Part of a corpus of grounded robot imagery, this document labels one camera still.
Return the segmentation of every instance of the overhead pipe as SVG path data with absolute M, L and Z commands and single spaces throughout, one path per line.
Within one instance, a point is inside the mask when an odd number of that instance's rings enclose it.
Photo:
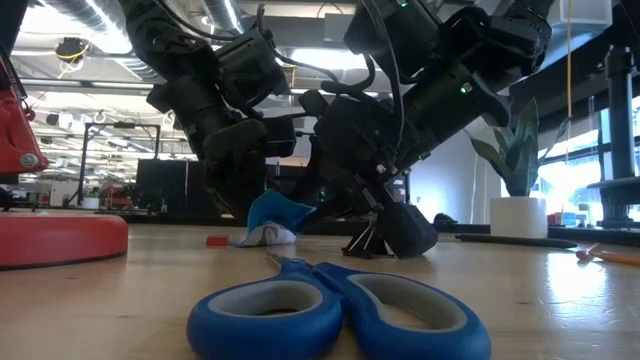
M 130 54 L 133 51 L 122 8 L 114 0 L 40 0 L 71 21 L 84 25 L 91 43 L 105 53 Z M 162 83 L 164 79 L 138 58 L 114 59 L 144 82 Z
M 202 0 L 202 4 L 214 28 L 231 35 L 244 32 L 242 11 L 235 0 Z

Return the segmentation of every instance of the scissor handle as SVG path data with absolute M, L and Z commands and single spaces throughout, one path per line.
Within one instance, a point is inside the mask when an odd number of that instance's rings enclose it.
M 436 288 L 401 276 L 360 272 L 329 263 L 314 273 L 344 296 L 358 346 L 367 359 L 489 360 L 487 329 L 469 307 Z M 393 324 L 383 304 L 424 320 L 430 329 Z
M 338 297 L 304 261 L 291 260 L 275 277 L 200 300 L 189 315 L 187 338 L 204 360 L 307 360 L 325 353 L 341 329 Z

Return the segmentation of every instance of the table surface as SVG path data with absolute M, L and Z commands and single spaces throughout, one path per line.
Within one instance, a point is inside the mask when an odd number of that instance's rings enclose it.
M 127 256 L 0 272 L 0 359 L 196 359 L 185 336 L 191 307 L 222 288 L 277 273 L 264 248 L 206 248 L 236 228 L 130 227 Z M 573 252 L 460 243 L 441 236 L 424 257 L 361 260 L 348 238 L 301 237 L 274 247 L 314 264 L 410 277 L 465 302 L 491 334 L 493 359 L 637 359 L 640 268 L 579 265 Z M 417 320 L 392 311 L 403 324 Z M 327 359 L 359 359 L 345 328 Z

